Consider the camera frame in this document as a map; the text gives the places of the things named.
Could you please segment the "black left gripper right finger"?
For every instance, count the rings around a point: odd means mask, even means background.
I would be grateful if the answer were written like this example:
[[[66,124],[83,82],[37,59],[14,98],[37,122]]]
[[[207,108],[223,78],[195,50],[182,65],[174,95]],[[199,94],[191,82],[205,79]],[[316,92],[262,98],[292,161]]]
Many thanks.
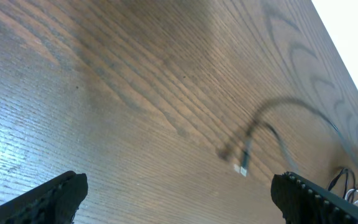
[[[358,224],[358,207],[294,172],[275,174],[274,204],[291,224]]]

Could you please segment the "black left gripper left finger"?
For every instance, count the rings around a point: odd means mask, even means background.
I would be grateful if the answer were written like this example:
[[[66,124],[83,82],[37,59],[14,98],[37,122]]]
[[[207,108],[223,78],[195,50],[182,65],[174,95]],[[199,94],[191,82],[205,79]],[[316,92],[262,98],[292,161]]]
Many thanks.
[[[86,174],[67,171],[0,205],[0,224],[71,224],[87,194]]]

